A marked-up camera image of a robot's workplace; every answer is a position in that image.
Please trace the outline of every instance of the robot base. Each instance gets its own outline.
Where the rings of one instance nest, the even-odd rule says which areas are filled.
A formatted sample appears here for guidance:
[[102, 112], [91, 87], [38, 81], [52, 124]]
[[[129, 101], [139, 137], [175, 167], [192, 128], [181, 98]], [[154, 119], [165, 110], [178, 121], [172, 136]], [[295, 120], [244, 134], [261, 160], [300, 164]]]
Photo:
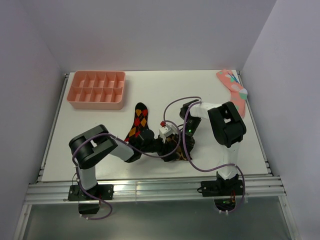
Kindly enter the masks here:
[[[114, 186], [112, 184], [97, 184], [95, 187], [88, 190], [88, 193], [102, 200], [112, 200], [114, 194]], [[68, 201], [79, 202], [94, 200], [84, 194], [78, 185], [71, 185], [69, 189]], [[100, 209], [99, 203], [79, 203], [79, 214], [89, 215], [97, 214]]]
[[239, 180], [238, 174], [231, 179], [224, 180], [218, 173], [215, 181], [202, 181], [198, 190], [201, 190], [198, 192], [203, 197], [224, 197], [232, 194], [242, 196], [244, 192], [243, 181]]

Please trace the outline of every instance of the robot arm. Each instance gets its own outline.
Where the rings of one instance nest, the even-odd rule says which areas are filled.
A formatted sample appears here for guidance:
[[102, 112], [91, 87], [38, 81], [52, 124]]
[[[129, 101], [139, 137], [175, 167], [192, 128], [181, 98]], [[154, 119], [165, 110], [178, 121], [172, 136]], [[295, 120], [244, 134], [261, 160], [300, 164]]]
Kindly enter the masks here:
[[[133, 150], [123, 142], [114, 139], [108, 135], [95, 137], [99, 134], [108, 134], [107, 128], [100, 124], [90, 130], [74, 137], [69, 142], [71, 153], [82, 145], [85, 141], [93, 138], [90, 142], [83, 145], [76, 154], [79, 178], [83, 188], [96, 194], [98, 185], [96, 179], [96, 164], [107, 155], [120, 158], [126, 163], [132, 163], [141, 157], [141, 153]], [[163, 142], [160, 138], [154, 139], [154, 133], [151, 130], [143, 131], [136, 139], [135, 146], [143, 152], [160, 152]]]
[[[180, 110], [182, 119], [185, 118], [190, 104], [196, 101], [194, 100], [183, 105]], [[196, 104], [191, 107], [189, 116], [187, 117], [187, 129], [190, 129], [191, 133], [194, 133], [201, 119], [210, 121], [213, 135], [221, 145], [222, 157], [219, 165], [237, 165], [239, 143], [243, 140], [247, 129], [235, 105], [232, 102], [224, 104], [202, 102]], [[232, 179], [237, 175], [238, 171], [233, 166], [226, 166], [218, 170], [218, 176], [224, 180]]]

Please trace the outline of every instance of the argyle sock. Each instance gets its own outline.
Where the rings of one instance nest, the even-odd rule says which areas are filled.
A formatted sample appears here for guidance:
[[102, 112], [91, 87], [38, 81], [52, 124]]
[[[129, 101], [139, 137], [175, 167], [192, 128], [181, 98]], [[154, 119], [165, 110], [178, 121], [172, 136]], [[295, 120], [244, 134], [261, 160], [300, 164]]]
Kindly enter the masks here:
[[231, 93], [230, 101], [233, 102], [242, 118], [246, 115], [246, 99], [248, 96], [247, 90], [240, 85], [235, 75], [231, 70], [221, 70], [216, 76], [225, 85]]
[[149, 129], [147, 121], [148, 109], [146, 105], [139, 102], [135, 105], [133, 125], [124, 141], [129, 142], [130, 139], [136, 138], [142, 130]]

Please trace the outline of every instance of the purple cable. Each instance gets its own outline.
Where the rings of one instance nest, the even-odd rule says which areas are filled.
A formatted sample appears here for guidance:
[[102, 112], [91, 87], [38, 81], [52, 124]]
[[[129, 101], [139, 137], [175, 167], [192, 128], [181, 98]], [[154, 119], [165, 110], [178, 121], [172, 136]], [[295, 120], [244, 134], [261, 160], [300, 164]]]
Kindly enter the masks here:
[[241, 171], [241, 169], [235, 165], [234, 163], [227, 163], [227, 164], [223, 164], [223, 165], [220, 165], [220, 166], [217, 166], [217, 167], [214, 167], [214, 168], [211, 168], [211, 169], [201, 169], [201, 168], [198, 168], [190, 159], [190, 156], [187, 154], [188, 151], [187, 151], [187, 145], [186, 145], [186, 123], [187, 123], [187, 118], [188, 118], [188, 115], [189, 115], [189, 112], [190, 112], [190, 109], [194, 106], [194, 105], [197, 105], [197, 104], [200, 104], [201, 101], [196, 101], [192, 104], [190, 104], [189, 108], [187, 109], [186, 113], [185, 113], [185, 117], [184, 117], [184, 122], [183, 122], [183, 129], [182, 129], [182, 143], [183, 143], [183, 150], [184, 152], [186, 153], [185, 156], [186, 158], [188, 159], [189, 163], [192, 165], [192, 167], [194, 167], [196, 170], [200, 171], [200, 172], [203, 172], [203, 173], [207, 173], [207, 172], [212, 172], [212, 171], [215, 171], [215, 170], [218, 170], [218, 169], [221, 169], [221, 168], [224, 168], [224, 167], [227, 167], [227, 166], [234, 166], [238, 169], [238, 171], [240, 172], [241, 174], [241, 177], [242, 177], [242, 183], [243, 183], [243, 193], [242, 193], [242, 197], [241, 197], [241, 200], [239, 202], [239, 204], [237, 204], [235, 206], [234, 209], [232, 209], [231, 211], [228, 211], [228, 213], [232, 213], [234, 212], [236, 209], [238, 209], [238, 207], [243, 203], [244, 201], [244, 198], [245, 198], [245, 194], [246, 194], [246, 183], [245, 183], [245, 176], [243, 174], [243, 172]]
[[101, 219], [105, 219], [105, 218], [107, 218], [107, 217], [110, 216], [110, 214], [111, 214], [112, 211], [113, 211], [113, 207], [112, 207], [112, 205], [111, 205], [110, 203], [106, 202], [105, 200], [102, 200], [101, 198], [98, 198], [98, 197], [93, 196], [93, 195], [91, 195], [90, 193], [88, 193], [88, 192], [84, 189], [84, 187], [82, 186], [82, 184], [81, 184], [81, 182], [80, 182], [80, 175], [79, 175], [79, 170], [78, 170], [78, 163], [77, 163], [76, 160], [75, 160], [76, 155], [78, 154], [79, 150], [80, 150], [84, 145], [86, 145], [87, 143], [89, 143], [90, 141], [92, 141], [92, 140], [94, 140], [94, 139], [96, 139], [96, 138], [103, 137], [103, 136], [109, 136], [109, 137], [112, 137], [113, 139], [116, 139], [116, 140], [120, 141], [120, 142], [123, 143], [123, 144], [128, 145], [130, 148], [132, 148], [132, 149], [136, 150], [137, 152], [139, 152], [139, 153], [141, 153], [141, 154], [143, 154], [143, 155], [146, 155], [146, 156], [148, 156], [148, 157], [152, 157], [152, 158], [165, 158], [165, 157], [167, 157], [167, 156], [169, 156], [169, 155], [171, 155], [171, 154], [173, 154], [173, 153], [176, 152], [177, 148], [178, 148], [179, 145], [180, 145], [180, 141], [181, 141], [181, 137], [180, 137], [181, 134], [180, 134], [180, 130], [179, 130], [178, 126], [177, 126], [173, 121], [170, 121], [170, 120], [166, 120], [165, 122], [166, 122], [166, 123], [171, 123], [172, 125], [174, 125], [174, 127], [175, 127], [176, 130], [178, 131], [179, 138], [178, 138], [178, 143], [177, 143], [177, 145], [175, 146], [174, 150], [172, 150], [171, 152], [169, 152], [169, 153], [167, 153], [167, 154], [165, 154], [165, 155], [162, 155], [162, 156], [150, 155], [150, 154], [147, 154], [147, 153], [145, 153], [145, 152], [143, 152], [143, 151], [140, 151], [139, 149], [135, 148], [134, 146], [128, 144], [127, 142], [125, 142], [125, 141], [123, 141], [122, 139], [114, 136], [114, 135], [111, 134], [111, 133], [100, 133], [100, 134], [97, 134], [97, 135], [95, 135], [95, 136], [92, 136], [92, 137], [90, 137], [89, 139], [87, 139], [86, 141], [84, 141], [84, 142], [74, 151], [74, 153], [73, 153], [73, 155], [72, 155], [72, 162], [73, 162], [73, 164], [76, 166], [75, 172], [76, 172], [77, 179], [79, 180], [79, 181], [78, 181], [78, 184], [79, 184], [80, 189], [84, 192], [84, 194], [86, 194], [86, 195], [89, 196], [90, 198], [95, 199], [95, 200], [98, 200], [98, 201], [100, 201], [100, 202], [102, 202], [102, 203], [104, 203], [104, 204], [106, 204], [106, 205], [108, 205], [108, 206], [110, 207], [109, 213], [106, 214], [105, 216], [101, 216], [101, 217], [88, 217], [88, 216], [83, 216], [83, 215], [82, 215], [83, 218], [88, 219], [88, 220], [101, 220]]
[[185, 99], [199, 99], [200, 101], [202, 100], [202, 98], [200, 96], [186, 96], [186, 97], [182, 97], [182, 98], [179, 98], [177, 100], [174, 100], [173, 102], [169, 103], [168, 106], [165, 107], [164, 112], [163, 112], [163, 121], [166, 121], [166, 112], [167, 112], [168, 108], [172, 104], [174, 104], [176, 102], [179, 102], [181, 100], [185, 100]]

